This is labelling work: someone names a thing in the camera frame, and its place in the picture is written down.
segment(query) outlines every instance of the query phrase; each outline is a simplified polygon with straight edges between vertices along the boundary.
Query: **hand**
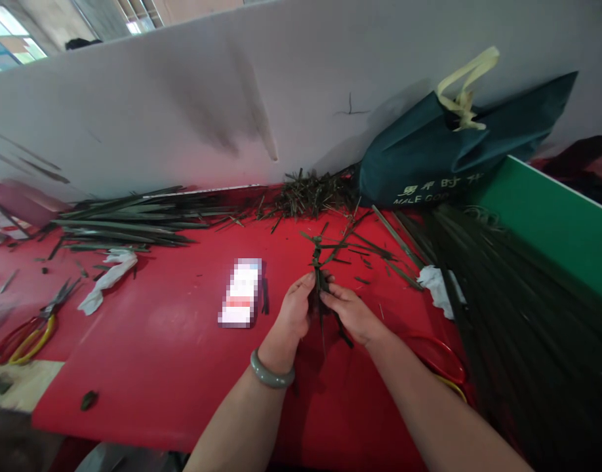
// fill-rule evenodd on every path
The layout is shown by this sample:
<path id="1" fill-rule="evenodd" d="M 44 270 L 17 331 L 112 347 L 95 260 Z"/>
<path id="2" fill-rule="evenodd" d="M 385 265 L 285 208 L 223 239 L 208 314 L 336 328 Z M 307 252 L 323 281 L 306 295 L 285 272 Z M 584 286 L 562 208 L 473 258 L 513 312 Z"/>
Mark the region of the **hand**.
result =
<path id="1" fill-rule="evenodd" d="M 334 281 L 334 276 L 329 271 L 323 271 L 328 282 Z M 308 296 L 316 283 L 314 271 L 305 274 L 293 283 L 281 303 L 281 310 L 275 323 L 283 327 L 285 332 L 294 334 L 298 339 L 303 338 L 310 329 L 310 315 L 308 313 Z"/>
<path id="2" fill-rule="evenodd" d="M 329 272 L 323 272 L 326 280 L 333 281 Z M 308 296 L 314 288 L 314 271 L 293 283 L 283 298 L 279 316 L 260 346 L 258 356 L 271 372 L 285 374 L 294 363 L 296 347 L 310 329 Z"/>
<path id="3" fill-rule="evenodd" d="M 366 346 L 387 330 L 353 290 L 331 283 L 329 291 L 331 294 L 321 292 L 321 300 L 339 314 L 342 324 L 354 340 Z"/>

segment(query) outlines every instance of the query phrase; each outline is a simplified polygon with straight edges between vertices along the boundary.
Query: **bundle of leaf strips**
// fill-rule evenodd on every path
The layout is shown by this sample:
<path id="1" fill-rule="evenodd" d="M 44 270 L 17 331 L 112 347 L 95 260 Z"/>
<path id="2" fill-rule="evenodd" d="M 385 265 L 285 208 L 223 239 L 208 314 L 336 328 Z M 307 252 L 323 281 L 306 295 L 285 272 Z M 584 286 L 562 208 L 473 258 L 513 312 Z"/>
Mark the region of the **bundle of leaf strips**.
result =
<path id="1" fill-rule="evenodd" d="M 317 177 L 315 172 L 303 175 L 286 174 L 290 182 L 285 182 L 272 202 L 264 205 L 264 199 L 257 210 L 257 219 L 277 218 L 273 231 L 282 218 L 318 218 L 327 210 L 347 214 L 353 218 L 359 203 L 356 186 L 351 179 L 351 167 L 336 174 Z"/>
<path id="2" fill-rule="evenodd" d="M 424 221 L 411 230 L 433 246 L 482 415 L 536 470 L 602 469 L 602 299 L 456 208 Z"/>
<path id="3" fill-rule="evenodd" d="M 234 206 L 220 204 L 219 194 L 154 196 L 183 190 L 177 186 L 120 199 L 81 202 L 53 223 L 63 229 L 66 244 L 62 247 L 72 251 L 129 247 L 147 252 L 151 245 L 178 247 L 194 243 L 176 233 L 207 228 L 222 221 L 221 216 L 226 219 L 237 213 Z"/>
<path id="4" fill-rule="evenodd" d="M 323 352 L 325 354 L 327 354 L 327 352 L 325 351 L 325 331 L 323 329 L 323 317 L 326 315 L 329 315 L 331 313 L 334 314 L 334 316 L 336 317 L 336 322 L 338 323 L 338 335 L 345 340 L 345 342 L 349 345 L 350 348 L 353 349 L 353 342 L 349 339 L 349 336 L 347 336 L 347 333 L 345 332 L 345 327 L 342 324 L 342 321 L 340 320 L 340 316 L 338 316 L 338 314 L 335 311 L 329 309 L 321 301 L 321 292 L 330 293 L 329 284 L 325 280 L 325 276 L 323 274 L 323 271 L 321 270 L 321 267 L 323 267 L 325 264 L 327 264 L 328 262 L 330 262 L 331 260 L 334 259 L 336 250 L 338 250 L 339 248 L 347 247 L 347 244 L 344 244 L 344 242 L 343 242 L 339 245 L 322 245 L 321 244 L 321 242 L 323 240 L 322 236 L 319 235 L 319 236 L 315 236 L 315 237 L 310 237 L 310 236 L 306 235 L 304 232 L 301 232 L 301 234 L 303 235 L 303 237 L 309 239 L 314 244 L 314 253 L 312 255 L 312 262 L 310 264 L 311 266 L 314 267 L 314 275 L 315 275 L 315 287 L 313 290 L 313 293 L 314 293 L 313 304 L 314 304 L 314 307 L 319 316 L 319 323 L 321 324 L 321 336 L 323 337 Z M 324 262 L 320 262 L 319 258 L 321 257 L 321 253 L 322 253 L 323 249 L 334 249 L 334 251 Z"/>

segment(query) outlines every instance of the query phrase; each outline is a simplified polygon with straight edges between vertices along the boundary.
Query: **green board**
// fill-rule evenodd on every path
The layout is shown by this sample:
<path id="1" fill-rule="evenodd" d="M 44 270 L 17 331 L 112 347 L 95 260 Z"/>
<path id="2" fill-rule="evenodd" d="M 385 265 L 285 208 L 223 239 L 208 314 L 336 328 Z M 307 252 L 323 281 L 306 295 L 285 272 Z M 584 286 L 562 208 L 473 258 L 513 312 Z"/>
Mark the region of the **green board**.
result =
<path id="1" fill-rule="evenodd" d="M 513 157 L 468 201 L 602 296 L 601 205 Z"/>

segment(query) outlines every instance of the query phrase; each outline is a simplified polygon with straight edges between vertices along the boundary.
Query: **bag handle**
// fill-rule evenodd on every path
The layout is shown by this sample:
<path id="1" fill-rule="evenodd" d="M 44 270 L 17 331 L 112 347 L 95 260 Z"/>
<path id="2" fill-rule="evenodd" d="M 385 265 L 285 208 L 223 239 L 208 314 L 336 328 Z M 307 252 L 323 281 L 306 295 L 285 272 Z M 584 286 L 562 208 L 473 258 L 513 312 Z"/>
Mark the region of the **bag handle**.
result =
<path id="1" fill-rule="evenodd" d="M 467 128 L 483 130 L 487 127 L 483 123 L 474 123 L 472 121 L 476 117 L 476 113 L 472 111 L 473 91 L 468 92 L 466 89 L 482 75 L 493 69 L 498 63 L 498 59 L 500 59 L 500 51 L 495 46 L 492 46 L 481 52 L 478 57 L 469 61 L 456 72 L 448 75 L 437 86 L 436 94 L 441 105 L 458 115 L 460 118 L 459 126 L 454 131 L 460 131 Z M 456 100 L 450 100 L 446 96 L 443 96 L 443 91 L 447 87 L 469 72 L 471 72 L 471 74 L 465 80 L 463 88 L 456 97 Z"/>

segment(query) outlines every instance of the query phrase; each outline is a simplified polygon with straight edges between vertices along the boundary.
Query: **window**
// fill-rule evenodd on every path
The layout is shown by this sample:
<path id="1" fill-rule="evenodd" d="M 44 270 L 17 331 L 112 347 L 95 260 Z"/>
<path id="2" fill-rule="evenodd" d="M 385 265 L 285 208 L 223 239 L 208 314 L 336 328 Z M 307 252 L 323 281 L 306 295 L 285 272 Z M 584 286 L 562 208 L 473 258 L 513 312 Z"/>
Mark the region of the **window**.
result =
<path id="1" fill-rule="evenodd" d="M 0 71 L 47 57 L 5 7 L 0 7 Z"/>
<path id="2" fill-rule="evenodd" d="M 115 0 L 130 34 L 147 33 L 163 26 L 152 0 Z"/>

